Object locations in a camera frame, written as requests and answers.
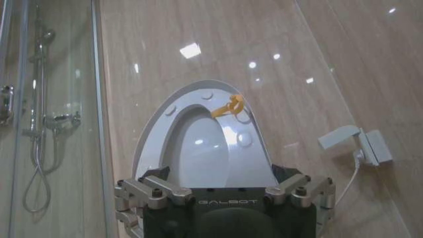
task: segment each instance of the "bathroom wall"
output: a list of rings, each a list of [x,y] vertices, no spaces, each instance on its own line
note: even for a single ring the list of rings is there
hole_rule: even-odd
[[[297,0],[364,130],[380,129],[393,162],[377,168],[412,237],[423,235],[423,2]]]
[[[317,137],[357,122],[295,1],[102,0],[100,11],[114,180],[132,176],[141,129],[165,98],[217,79],[252,106],[272,162],[331,176],[339,195],[355,144],[321,151]],[[193,42],[201,54],[185,59],[178,49]],[[324,236],[408,236],[375,169],[359,172]]]
[[[46,180],[52,196],[48,209],[28,213],[21,205],[22,193],[33,175],[30,142],[20,137],[14,170],[10,237],[105,237],[98,124],[90,27],[90,1],[42,0],[41,16],[46,28],[56,32],[46,58],[46,115],[81,115],[81,124],[58,136],[60,166]],[[33,54],[34,3],[29,6],[28,56]],[[21,129],[29,127],[32,64],[26,63]],[[52,132],[46,132],[45,167],[53,162]],[[29,206],[45,199],[38,176],[28,193]]]

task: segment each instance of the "glass shower enclosure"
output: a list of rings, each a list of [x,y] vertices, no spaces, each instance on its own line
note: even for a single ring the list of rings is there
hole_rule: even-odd
[[[96,3],[0,3],[0,237],[112,237]]]

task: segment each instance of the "yellow object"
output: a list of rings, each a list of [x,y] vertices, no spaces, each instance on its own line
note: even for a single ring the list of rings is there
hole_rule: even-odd
[[[217,108],[216,110],[213,110],[210,112],[210,117],[219,117],[225,115],[225,112],[231,112],[233,115],[239,114],[243,109],[244,109],[244,99],[243,96],[237,95],[232,95],[229,97],[231,102],[227,103],[221,108]]]

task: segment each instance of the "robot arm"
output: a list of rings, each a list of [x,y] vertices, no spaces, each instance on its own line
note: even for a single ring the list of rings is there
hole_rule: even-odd
[[[315,238],[333,216],[335,184],[325,177],[293,174],[265,188],[189,189],[148,175],[117,182],[114,201],[116,218],[133,238],[255,233],[263,238]]]

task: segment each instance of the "white toilet seat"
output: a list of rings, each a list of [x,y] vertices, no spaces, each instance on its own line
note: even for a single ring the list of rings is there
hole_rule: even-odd
[[[170,173],[177,174],[173,178],[177,177],[184,187],[277,185],[248,103],[244,102],[244,111],[237,116],[224,115],[215,119],[209,116],[233,94],[239,92],[228,84],[204,80],[170,95],[141,133],[134,153],[134,178],[146,170],[169,165]]]

